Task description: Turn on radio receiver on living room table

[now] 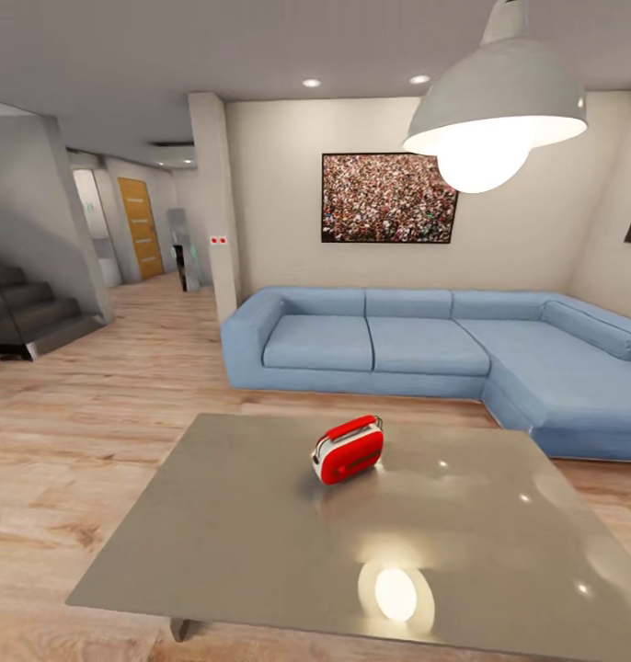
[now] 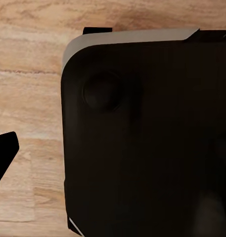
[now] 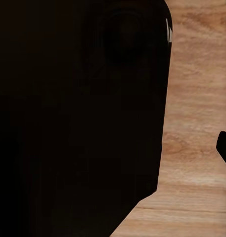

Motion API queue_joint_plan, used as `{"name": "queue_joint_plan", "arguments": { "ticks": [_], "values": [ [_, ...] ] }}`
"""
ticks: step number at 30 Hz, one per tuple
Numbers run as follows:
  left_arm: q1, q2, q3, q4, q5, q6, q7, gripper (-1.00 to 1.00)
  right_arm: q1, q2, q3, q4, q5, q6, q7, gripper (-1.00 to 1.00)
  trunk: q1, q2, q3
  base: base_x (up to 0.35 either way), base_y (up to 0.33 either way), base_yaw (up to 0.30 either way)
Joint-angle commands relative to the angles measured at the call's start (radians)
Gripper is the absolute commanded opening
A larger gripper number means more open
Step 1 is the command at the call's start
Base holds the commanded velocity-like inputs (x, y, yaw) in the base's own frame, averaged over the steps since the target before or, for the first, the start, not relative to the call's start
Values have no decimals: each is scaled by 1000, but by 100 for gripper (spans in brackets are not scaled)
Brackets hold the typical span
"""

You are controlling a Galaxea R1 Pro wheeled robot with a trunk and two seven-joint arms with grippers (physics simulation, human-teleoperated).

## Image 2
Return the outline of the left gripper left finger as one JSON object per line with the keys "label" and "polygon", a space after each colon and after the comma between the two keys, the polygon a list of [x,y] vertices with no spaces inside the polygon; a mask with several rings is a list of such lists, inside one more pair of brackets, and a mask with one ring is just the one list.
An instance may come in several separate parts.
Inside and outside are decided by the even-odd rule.
{"label": "left gripper left finger", "polygon": [[0,180],[18,153],[19,148],[15,131],[0,135]]}

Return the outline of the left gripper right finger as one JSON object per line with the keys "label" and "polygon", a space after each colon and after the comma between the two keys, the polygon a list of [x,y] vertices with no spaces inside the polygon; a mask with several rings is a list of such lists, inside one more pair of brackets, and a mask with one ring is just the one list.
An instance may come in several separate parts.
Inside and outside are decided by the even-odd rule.
{"label": "left gripper right finger", "polygon": [[226,132],[221,131],[217,140],[216,148],[226,162]]}

